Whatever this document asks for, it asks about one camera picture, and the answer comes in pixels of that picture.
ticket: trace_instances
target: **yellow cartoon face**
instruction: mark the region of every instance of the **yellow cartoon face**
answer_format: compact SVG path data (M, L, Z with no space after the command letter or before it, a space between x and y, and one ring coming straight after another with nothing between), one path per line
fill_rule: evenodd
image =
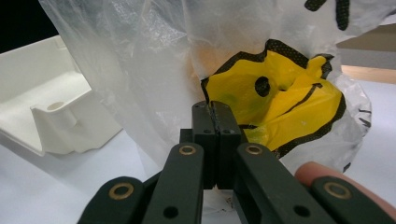
M331 58L308 60L270 39L264 52L239 52L204 79L206 100L229 105L248 141L267 146L281 158L328 133L343 116L344 96L326 80Z

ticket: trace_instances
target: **plastic bag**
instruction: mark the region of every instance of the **plastic bag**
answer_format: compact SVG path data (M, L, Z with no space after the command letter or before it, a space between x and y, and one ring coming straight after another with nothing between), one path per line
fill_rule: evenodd
M281 158L294 173L306 161L343 171L370 127L371 105L343 75L336 43L375 28L396 8L381 1L39 0L101 103L163 166L191 106L204 100L200 80L238 52L259 54L269 39L307 59L331 55L326 81L346 102L320 138Z

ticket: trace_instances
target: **white plastic part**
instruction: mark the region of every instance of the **white plastic part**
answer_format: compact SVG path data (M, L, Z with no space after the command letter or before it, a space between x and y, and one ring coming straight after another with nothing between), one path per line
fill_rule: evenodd
M0 55L0 133L33 152L99 148L121 126L59 36Z

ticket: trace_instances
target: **white table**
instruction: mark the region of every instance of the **white table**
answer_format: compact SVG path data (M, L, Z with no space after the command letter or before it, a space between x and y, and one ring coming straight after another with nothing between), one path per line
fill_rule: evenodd
M396 206L396 85L360 83L373 103L373 127L346 175ZM0 136L0 222L76 223L99 187L121 175L148 178L124 131L101 149L44 157ZM226 211L203 223L240 221Z

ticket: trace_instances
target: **printed eye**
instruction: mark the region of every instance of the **printed eye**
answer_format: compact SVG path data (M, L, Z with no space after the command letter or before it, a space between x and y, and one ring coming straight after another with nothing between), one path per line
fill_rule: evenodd
M265 97L270 93L271 86L267 77L259 77L254 84L254 89L261 97Z

